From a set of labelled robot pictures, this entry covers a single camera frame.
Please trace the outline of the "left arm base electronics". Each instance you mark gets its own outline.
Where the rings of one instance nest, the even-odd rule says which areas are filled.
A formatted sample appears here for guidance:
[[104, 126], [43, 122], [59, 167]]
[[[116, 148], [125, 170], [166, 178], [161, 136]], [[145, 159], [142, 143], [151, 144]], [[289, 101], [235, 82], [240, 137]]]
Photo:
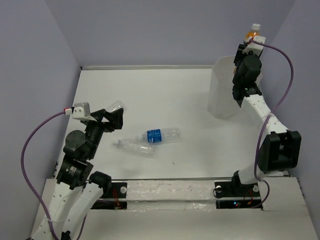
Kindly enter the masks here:
[[111, 189], [104, 193], [91, 207], [92, 210], [126, 210], [128, 183], [112, 182]]

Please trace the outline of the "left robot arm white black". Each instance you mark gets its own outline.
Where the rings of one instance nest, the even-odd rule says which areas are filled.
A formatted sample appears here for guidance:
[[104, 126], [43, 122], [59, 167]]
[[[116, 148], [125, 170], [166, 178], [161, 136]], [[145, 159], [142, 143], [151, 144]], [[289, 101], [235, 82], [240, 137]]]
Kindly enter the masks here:
[[90, 163], [104, 133], [123, 127], [123, 108], [112, 112], [90, 111], [87, 102], [77, 103], [63, 111], [64, 115], [85, 125], [65, 138], [64, 157], [56, 176], [49, 206], [32, 240], [72, 240], [81, 235], [86, 215], [99, 198], [110, 194], [112, 178], [102, 172], [92, 173]]

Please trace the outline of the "blue label water bottle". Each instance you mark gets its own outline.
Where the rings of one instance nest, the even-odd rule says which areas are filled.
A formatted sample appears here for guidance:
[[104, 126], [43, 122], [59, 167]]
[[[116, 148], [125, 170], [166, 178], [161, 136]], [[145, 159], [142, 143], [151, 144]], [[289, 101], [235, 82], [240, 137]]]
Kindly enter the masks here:
[[141, 140], [148, 144], [175, 143], [180, 140], [181, 131], [177, 127], [147, 130]]

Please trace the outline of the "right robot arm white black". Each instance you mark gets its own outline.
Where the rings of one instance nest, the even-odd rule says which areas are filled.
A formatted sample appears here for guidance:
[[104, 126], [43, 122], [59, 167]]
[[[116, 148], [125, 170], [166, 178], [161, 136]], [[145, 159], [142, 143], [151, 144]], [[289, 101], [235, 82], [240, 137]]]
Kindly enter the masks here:
[[[260, 56], [264, 48], [282, 54], [290, 67], [288, 87], [273, 108], [268, 107], [256, 83], [261, 73]], [[230, 183], [231, 192], [235, 196], [242, 196], [248, 191], [249, 185], [262, 181], [268, 175], [294, 169], [298, 164], [302, 136], [298, 131], [289, 130], [275, 115], [294, 80], [294, 67], [288, 55], [277, 47], [251, 39], [248, 43], [239, 45], [233, 62], [233, 98], [260, 130], [253, 164], [236, 171]]]

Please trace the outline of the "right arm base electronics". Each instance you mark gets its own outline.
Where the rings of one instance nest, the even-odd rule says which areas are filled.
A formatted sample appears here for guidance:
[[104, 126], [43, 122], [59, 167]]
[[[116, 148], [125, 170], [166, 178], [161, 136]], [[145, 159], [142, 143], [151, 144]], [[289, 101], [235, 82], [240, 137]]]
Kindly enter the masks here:
[[231, 181], [217, 181], [212, 194], [218, 210], [262, 208], [262, 197], [257, 183], [234, 188]]

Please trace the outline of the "orange juice bottle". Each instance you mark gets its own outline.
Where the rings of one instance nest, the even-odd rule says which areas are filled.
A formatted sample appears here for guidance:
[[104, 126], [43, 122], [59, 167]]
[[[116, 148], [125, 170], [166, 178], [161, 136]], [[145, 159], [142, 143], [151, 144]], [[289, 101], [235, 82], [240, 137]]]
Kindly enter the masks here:
[[255, 36], [260, 36], [261, 25], [258, 23], [253, 23], [251, 25], [250, 31], [245, 35], [244, 42], [247, 44], [250, 39], [254, 39]]

